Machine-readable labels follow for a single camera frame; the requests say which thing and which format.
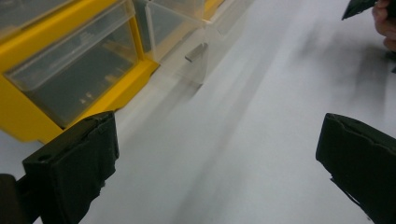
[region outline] plastic box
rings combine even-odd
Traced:
[[[0,1],[0,40],[73,0]]]
[[[137,63],[124,0],[5,76],[59,126],[66,127]]]
[[[162,1],[146,2],[150,41],[147,54],[172,74],[203,84],[206,75],[242,34],[242,18],[250,3],[225,0],[210,20],[204,20],[165,6]]]

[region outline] white table surface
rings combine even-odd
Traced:
[[[201,88],[160,68],[117,112],[117,172],[81,223],[371,223],[315,159],[327,112],[396,137],[396,64],[347,2],[256,0]],[[0,171],[40,146],[0,133]]]

